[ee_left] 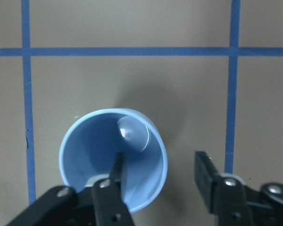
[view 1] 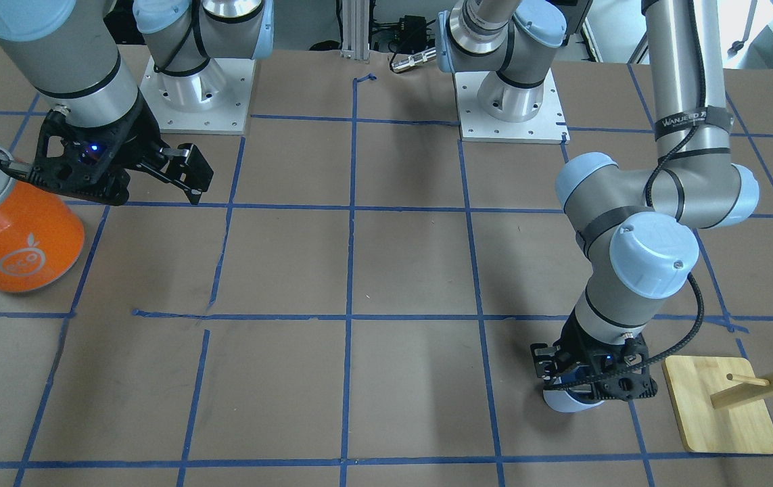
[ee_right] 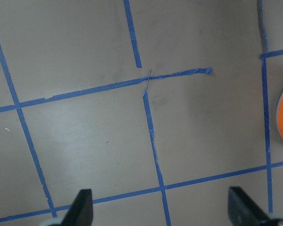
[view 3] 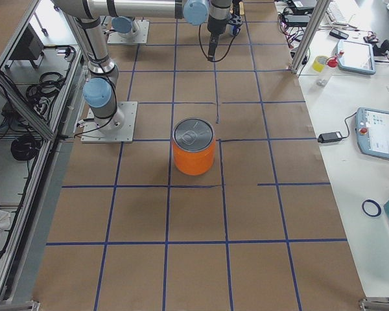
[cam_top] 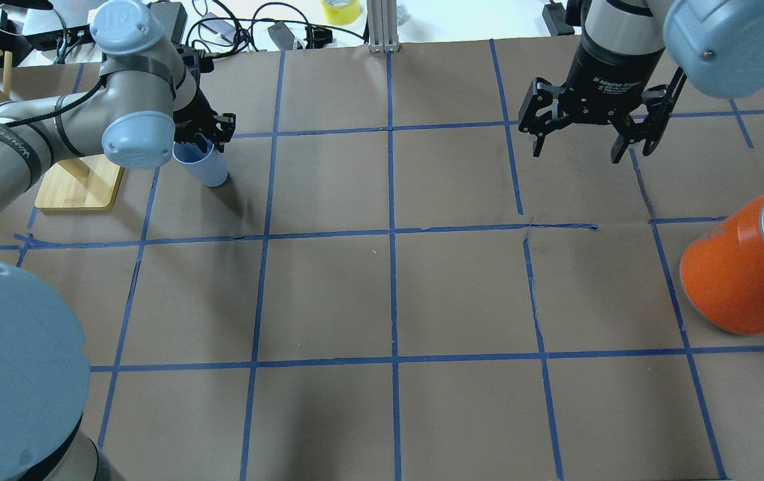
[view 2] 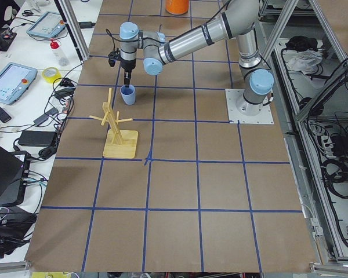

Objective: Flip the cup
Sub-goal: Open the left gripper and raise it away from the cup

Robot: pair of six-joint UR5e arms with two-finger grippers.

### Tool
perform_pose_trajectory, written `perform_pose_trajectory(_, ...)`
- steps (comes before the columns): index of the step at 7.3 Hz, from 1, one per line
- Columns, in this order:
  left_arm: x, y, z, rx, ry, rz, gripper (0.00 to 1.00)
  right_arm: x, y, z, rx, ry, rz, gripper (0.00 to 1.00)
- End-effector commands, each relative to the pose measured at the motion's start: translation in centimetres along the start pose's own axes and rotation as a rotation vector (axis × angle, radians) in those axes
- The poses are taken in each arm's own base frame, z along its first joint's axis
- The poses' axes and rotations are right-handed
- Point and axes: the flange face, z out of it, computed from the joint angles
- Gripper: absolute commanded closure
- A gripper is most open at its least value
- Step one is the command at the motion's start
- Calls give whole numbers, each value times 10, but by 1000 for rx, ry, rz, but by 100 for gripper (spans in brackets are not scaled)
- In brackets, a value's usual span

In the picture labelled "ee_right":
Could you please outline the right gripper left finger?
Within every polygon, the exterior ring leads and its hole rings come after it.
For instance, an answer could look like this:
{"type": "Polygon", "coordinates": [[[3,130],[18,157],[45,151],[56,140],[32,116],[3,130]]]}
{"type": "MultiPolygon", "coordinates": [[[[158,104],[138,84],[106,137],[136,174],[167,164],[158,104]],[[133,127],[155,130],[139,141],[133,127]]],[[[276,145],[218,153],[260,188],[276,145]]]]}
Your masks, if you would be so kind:
{"type": "Polygon", "coordinates": [[[45,220],[40,226],[91,226],[92,221],[92,190],[82,189],[63,218],[45,220]]]}

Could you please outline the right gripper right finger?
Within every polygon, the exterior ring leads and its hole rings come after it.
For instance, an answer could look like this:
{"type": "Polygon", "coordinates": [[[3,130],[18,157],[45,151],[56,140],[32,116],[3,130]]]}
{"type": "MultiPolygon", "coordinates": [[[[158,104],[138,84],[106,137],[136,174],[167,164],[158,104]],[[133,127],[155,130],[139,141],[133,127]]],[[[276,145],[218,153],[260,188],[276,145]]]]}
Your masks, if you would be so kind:
{"type": "Polygon", "coordinates": [[[269,217],[239,186],[228,188],[228,218],[233,226],[283,226],[283,218],[269,217]]]}

